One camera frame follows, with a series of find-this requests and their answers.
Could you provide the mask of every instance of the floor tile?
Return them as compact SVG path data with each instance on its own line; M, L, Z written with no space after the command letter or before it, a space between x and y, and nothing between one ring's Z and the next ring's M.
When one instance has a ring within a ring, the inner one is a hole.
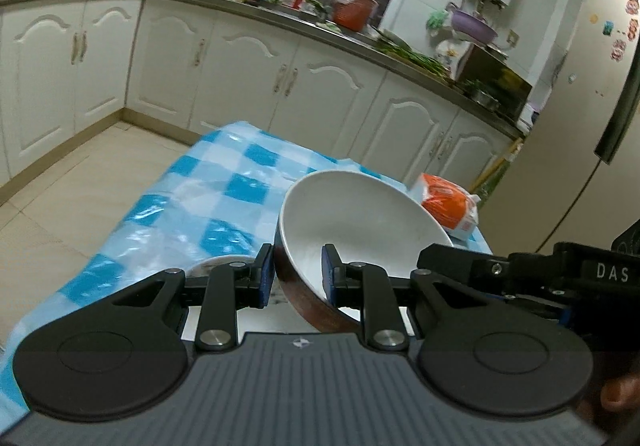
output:
M24 214L0 230L0 342L37 304L75 277L86 257Z
M175 150L176 152L180 153L184 153L188 149L190 149L190 146L188 144L177 142L167 137L159 136L158 134L155 134L148 130L144 130L142 128L138 128L137 126L132 126L127 135L143 137L146 140L153 141L160 146L164 146L165 148L169 148L170 150Z
M113 126L115 126L116 128L119 128L120 130L129 130L132 127L131 124L125 121L118 121Z
M24 209L55 181L87 158L88 154L86 152L76 152L76 150L64 156L18 191L18 193L11 197L11 203L19 210Z
M182 154L153 138L130 134L133 128L110 129L100 134L99 141L90 141L93 146L87 158L24 210L87 257L100 249L140 195Z
M11 222L18 213L18 208L10 202L2 204L2 206L0 206L0 230Z

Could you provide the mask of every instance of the orange package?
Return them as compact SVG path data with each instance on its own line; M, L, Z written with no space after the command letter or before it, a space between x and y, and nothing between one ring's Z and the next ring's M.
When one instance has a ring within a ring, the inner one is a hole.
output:
M423 173L410 196L454 238L468 240L478 226L476 203L479 197L469 194L453 182Z

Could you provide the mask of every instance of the table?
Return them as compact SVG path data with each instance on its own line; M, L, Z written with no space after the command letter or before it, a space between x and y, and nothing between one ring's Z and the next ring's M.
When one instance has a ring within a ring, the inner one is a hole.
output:
M317 170L361 171L405 192L393 179L350 159L335 160L235 122L203 136L147 190L74 279L27 314L0 359L0 432L27 412L11 361L36 328L168 267L189 270L208 258L255 256L272 242L287 189ZM479 230L459 247L490 252ZM197 312L185 338L192 338ZM284 299L277 282L263 310L242 309L241 331L313 331Z

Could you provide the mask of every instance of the orange basket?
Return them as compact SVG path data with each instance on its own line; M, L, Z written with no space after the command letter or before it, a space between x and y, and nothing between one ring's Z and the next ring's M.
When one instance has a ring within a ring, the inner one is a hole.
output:
M375 0L335 0L334 22L359 32L377 7Z

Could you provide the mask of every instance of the refrigerator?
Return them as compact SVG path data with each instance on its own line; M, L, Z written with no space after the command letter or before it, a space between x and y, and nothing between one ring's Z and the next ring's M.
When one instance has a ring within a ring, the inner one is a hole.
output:
M584 0L546 107L479 213L495 254L608 249L640 219L639 0Z

